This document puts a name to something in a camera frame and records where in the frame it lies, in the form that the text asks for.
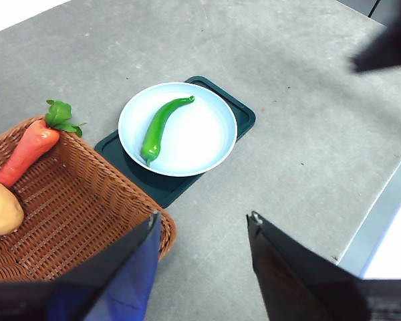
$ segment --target gray table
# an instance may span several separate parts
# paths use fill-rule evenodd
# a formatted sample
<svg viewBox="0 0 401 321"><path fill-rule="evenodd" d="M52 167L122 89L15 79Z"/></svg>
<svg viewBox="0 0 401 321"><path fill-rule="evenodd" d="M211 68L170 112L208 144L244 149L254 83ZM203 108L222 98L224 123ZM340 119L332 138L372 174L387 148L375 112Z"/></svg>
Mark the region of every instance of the gray table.
<svg viewBox="0 0 401 321"><path fill-rule="evenodd" d="M245 214L336 261L400 161L401 68L348 63L382 28L331 0L73 0L0 32L0 132L60 99L93 146L148 86L227 90L256 125L168 208L146 319L266 320Z"/></svg>

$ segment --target toy vegetable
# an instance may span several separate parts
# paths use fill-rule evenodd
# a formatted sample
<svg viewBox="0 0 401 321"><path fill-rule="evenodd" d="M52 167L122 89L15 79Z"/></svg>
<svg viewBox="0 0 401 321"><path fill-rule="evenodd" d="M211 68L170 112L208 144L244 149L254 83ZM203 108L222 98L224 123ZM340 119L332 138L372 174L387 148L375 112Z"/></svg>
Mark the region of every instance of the toy vegetable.
<svg viewBox="0 0 401 321"><path fill-rule="evenodd" d="M162 134L169 116L178 107L190 104L191 102L194 102L194 96L174 99L160 107L154 115L141 146L141 157L146 161L148 167L159 156L160 141L162 140Z"/></svg>
<svg viewBox="0 0 401 321"><path fill-rule="evenodd" d="M24 220L24 212L12 192L0 184L0 236L15 231Z"/></svg>
<svg viewBox="0 0 401 321"><path fill-rule="evenodd" d="M45 120L36 120L25 130L10 158L0 169L0 183L10 188L22 174L59 140L59 131L75 132L82 136L81 125L68 120L72 107L59 100L46 100L51 105Z"/></svg>

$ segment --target green pepper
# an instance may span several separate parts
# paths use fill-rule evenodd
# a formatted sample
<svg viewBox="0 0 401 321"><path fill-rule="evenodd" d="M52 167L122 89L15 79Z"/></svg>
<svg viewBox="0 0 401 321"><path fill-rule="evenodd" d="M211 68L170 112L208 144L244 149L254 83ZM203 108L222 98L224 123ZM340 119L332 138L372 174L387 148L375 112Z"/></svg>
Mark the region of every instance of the green pepper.
<svg viewBox="0 0 401 321"><path fill-rule="evenodd" d="M148 167L150 167L150 163L159 156L160 141L162 140L162 134L169 116L171 116L178 107L190 104L191 102L194 102L194 96L171 100L160 107L154 115L141 146L141 157L146 161Z"/></svg>

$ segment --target woven basket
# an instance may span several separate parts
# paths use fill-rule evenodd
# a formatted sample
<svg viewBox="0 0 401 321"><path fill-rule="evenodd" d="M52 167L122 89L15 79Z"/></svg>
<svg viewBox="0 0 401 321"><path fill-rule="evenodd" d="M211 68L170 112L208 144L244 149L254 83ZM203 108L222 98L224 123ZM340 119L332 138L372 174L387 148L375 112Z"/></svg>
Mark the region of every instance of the woven basket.
<svg viewBox="0 0 401 321"><path fill-rule="evenodd" d="M30 118L0 135L0 168ZM162 214L159 258L176 238L169 214L75 134L59 142L15 183L25 219L0 237L0 282L51 280L118 240L153 210Z"/></svg>

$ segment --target carrot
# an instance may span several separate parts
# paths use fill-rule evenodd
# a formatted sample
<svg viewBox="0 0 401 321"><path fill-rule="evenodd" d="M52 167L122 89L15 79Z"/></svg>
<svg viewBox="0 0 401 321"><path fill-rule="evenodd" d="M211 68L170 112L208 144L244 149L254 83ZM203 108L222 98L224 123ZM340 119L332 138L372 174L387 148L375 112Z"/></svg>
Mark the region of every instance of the carrot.
<svg viewBox="0 0 401 321"><path fill-rule="evenodd" d="M47 100L47 103L51 106L45 120L36 120L27 127L12 155L0 169L0 183L7 188L12 187L41 155L55 146L59 130L82 135L80 126L84 124L68 122L72 117L69 104L59 100Z"/></svg>

